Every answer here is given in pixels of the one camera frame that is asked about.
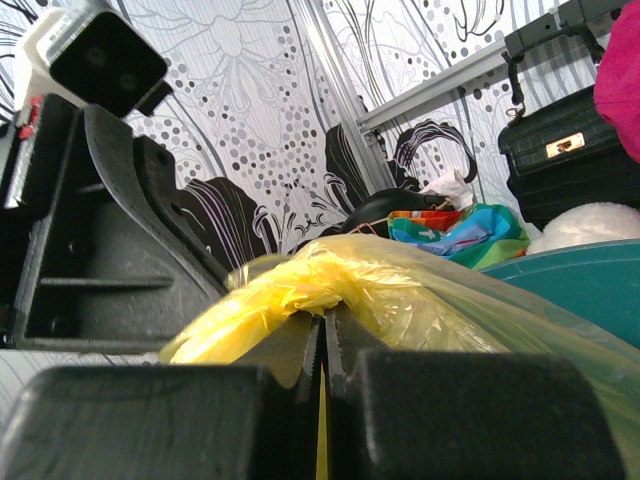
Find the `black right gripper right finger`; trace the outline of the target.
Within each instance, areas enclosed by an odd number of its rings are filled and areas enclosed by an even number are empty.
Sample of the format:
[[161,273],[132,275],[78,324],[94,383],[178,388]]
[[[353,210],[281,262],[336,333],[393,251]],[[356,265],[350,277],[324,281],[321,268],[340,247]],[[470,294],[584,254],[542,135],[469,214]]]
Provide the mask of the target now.
[[325,318],[332,479],[623,479],[587,379],[564,358],[393,350]]

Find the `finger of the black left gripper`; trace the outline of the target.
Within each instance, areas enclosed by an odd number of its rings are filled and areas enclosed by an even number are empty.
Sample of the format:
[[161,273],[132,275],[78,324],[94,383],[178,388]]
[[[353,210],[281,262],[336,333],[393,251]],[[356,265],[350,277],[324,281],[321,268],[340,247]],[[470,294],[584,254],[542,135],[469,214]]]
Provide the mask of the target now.
[[50,208],[31,232],[12,348],[151,352],[225,294],[225,269],[187,223],[165,148],[56,94],[13,120],[37,124]]

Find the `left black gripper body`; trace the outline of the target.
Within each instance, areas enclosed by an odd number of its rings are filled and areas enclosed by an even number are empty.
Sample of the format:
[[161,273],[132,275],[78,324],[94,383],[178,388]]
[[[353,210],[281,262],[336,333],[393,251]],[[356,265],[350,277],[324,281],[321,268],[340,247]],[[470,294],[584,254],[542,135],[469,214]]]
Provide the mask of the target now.
[[1,343],[13,343],[31,232],[50,208],[50,163],[36,123],[1,125]]

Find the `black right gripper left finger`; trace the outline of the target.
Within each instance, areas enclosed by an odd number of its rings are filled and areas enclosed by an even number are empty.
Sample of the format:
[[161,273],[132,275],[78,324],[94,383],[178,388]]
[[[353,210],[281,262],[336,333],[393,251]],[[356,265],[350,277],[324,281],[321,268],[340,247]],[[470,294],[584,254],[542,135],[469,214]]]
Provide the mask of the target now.
[[311,479],[323,326],[296,314],[229,365],[46,370],[1,439],[5,479]]

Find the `yellow trash bag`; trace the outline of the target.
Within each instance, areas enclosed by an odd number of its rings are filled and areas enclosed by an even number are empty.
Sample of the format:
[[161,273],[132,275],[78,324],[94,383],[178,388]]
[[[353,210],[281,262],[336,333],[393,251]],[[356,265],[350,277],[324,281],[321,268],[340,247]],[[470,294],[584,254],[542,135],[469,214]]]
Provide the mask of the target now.
[[417,351],[558,354],[588,378],[632,478],[639,475],[639,352],[568,310],[416,247],[324,237],[264,256],[159,352],[170,364],[231,363],[293,314],[345,304],[386,345]]

